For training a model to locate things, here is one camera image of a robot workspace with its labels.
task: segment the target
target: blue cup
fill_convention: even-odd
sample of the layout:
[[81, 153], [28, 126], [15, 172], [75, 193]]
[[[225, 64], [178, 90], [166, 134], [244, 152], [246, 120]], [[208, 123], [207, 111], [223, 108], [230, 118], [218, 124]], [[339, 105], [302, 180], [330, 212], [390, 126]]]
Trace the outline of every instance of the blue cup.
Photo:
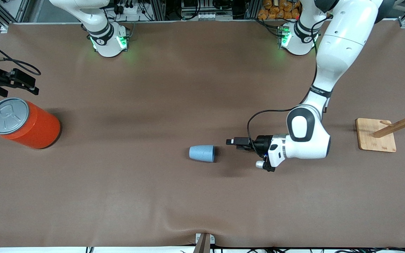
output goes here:
[[214, 145], [198, 145], [190, 147], [188, 153], [189, 157], [193, 160], [202, 162], [215, 161], [215, 146]]

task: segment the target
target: gray lid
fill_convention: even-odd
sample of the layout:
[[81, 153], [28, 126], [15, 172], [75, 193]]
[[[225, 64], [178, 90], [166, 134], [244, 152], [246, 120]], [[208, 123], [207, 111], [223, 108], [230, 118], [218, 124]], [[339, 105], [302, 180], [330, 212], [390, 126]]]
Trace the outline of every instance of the gray lid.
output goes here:
[[0, 135], [15, 132], [26, 123], [29, 106], [22, 99], [8, 98], [0, 101]]

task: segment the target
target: brown table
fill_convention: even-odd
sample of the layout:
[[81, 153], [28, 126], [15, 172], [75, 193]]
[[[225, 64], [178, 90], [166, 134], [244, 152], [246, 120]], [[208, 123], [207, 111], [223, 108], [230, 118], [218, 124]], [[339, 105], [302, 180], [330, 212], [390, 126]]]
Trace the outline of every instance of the brown table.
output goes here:
[[[112, 59], [78, 25], [11, 25], [0, 47], [43, 72], [39, 96], [10, 96], [63, 124], [44, 150], [0, 138], [0, 247], [185, 245], [197, 232], [231, 247], [405, 247], [405, 129], [394, 154], [359, 150], [354, 131], [357, 117], [405, 117], [397, 21], [375, 26], [339, 80], [329, 156], [275, 173], [225, 139], [296, 105], [315, 58], [277, 50], [255, 22], [138, 24]], [[286, 132], [285, 117], [258, 116], [252, 135]], [[197, 144], [219, 146], [217, 162], [190, 160]]]

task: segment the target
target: white robotic arm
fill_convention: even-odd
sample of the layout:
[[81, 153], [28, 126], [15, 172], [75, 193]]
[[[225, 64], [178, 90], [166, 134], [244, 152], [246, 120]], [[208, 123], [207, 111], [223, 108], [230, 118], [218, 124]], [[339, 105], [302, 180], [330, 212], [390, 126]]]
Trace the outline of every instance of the white robotic arm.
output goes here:
[[124, 26], [109, 22], [100, 8], [109, 0], [50, 0], [50, 2], [75, 16], [82, 22], [93, 47], [104, 57], [117, 56], [127, 49], [128, 35]]
[[[326, 18], [313, 0], [301, 0], [303, 11], [297, 23], [290, 26], [291, 37], [284, 47], [294, 54], [306, 54], [313, 46], [311, 28]], [[382, 0], [338, 0], [333, 4], [333, 19], [328, 26], [316, 56], [317, 72], [301, 104], [287, 115], [288, 134], [227, 140], [238, 149], [255, 150], [263, 157], [256, 167], [274, 171], [286, 158], [320, 159], [329, 153], [331, 137], [321, 124], [334, 85], [349, 69], [365, 45], [378, 15]], [[315, 25], [317, 34], [322, 22]]]

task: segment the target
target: red-orange container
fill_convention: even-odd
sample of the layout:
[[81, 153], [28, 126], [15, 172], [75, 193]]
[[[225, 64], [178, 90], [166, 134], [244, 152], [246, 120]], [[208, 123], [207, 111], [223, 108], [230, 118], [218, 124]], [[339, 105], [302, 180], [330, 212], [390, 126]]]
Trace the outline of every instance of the red-orange container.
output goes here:
[[18, 98], [0, 101], [0, 136], [33, 149], [51, 145], [60, 133], [59, 120], [35, 104]]

